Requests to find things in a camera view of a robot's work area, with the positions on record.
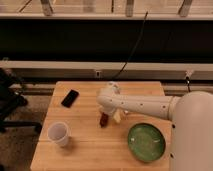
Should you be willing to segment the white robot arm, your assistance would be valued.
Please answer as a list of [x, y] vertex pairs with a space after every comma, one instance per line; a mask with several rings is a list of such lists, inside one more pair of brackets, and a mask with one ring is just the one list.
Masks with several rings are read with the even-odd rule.
[[169, 171], [213, 171], [213, 94], [192, 91], [182, 97], [123, 95], [118, 85], [101, 88], [97, 102], [113, 116], [117, 109], [172, 123]]

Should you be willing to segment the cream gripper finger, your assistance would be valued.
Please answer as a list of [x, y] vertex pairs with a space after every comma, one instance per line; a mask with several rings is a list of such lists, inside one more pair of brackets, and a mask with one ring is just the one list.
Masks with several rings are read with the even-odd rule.
[[117, 110], [113, 115], [113, 119], [117, 124], [119, 124], [124, 116], [125, 113], [123, 110]]

